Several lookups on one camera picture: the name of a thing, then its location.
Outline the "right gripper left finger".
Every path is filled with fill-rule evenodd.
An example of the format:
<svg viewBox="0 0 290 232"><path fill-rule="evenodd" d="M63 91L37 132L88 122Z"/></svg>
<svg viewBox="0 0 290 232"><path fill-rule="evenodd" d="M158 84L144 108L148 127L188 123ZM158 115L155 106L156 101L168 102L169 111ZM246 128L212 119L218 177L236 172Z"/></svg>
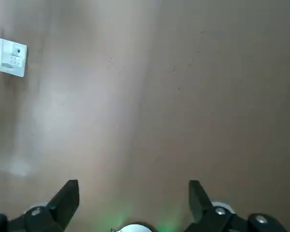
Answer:
<svg viewBox="0 0 290 232"><path fill-rule="evenodd" d="M80 203L78 181L69 180L45 205L9 220L0 214L0 232L63 232Z"/></svg>

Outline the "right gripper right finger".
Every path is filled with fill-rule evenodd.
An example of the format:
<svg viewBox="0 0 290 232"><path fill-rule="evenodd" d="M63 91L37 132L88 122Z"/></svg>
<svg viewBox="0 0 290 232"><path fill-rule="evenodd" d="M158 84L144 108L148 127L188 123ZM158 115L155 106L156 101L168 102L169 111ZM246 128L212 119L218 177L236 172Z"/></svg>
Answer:
<svg viewBox="0 0 290 232"><path fill-rule="evenodd" d="M189 208L194 222L186 232L285 232L285 227L274 217L253 213L244 219L224 206L214 206L198 180L188 186Z"/></svg>

